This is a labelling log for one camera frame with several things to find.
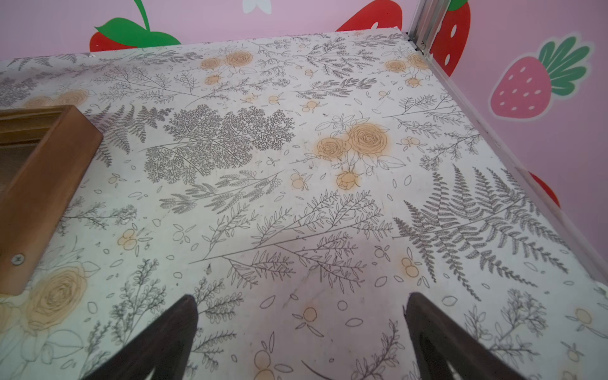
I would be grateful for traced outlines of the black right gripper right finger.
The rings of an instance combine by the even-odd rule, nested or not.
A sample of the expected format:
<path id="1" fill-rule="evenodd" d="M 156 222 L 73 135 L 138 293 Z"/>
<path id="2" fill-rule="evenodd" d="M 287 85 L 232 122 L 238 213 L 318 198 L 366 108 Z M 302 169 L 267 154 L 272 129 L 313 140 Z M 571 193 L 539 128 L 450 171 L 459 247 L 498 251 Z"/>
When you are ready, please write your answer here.
<path id="1" fill-rule="evenodd" d="M 415 292 L 403 307 L 416 363 L 422 379 L 521 379 L 446 313 Z"/>

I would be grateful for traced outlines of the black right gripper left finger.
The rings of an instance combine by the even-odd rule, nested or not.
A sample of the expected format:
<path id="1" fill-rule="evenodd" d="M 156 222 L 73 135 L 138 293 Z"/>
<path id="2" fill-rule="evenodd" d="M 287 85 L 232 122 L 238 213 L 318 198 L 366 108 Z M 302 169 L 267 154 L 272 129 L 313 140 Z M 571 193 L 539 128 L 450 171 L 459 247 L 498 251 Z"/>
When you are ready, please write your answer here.
<path id="1" fill-rule="evenodd" d="M 186 294 L 88 379 L 182 379 L 197 331 L 195 298 Z"/>

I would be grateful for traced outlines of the wooden jewelry display stand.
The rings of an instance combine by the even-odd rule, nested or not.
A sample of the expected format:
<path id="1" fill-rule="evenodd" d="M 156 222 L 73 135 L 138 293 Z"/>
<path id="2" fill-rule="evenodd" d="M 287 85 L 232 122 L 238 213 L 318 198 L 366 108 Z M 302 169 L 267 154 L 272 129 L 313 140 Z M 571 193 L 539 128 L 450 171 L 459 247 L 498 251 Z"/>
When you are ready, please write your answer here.
<path id="1" fill-rule="evenodd" d="M 103 135 L 73 105 L 1 112 L 1 293 L 19 295 Z"/>

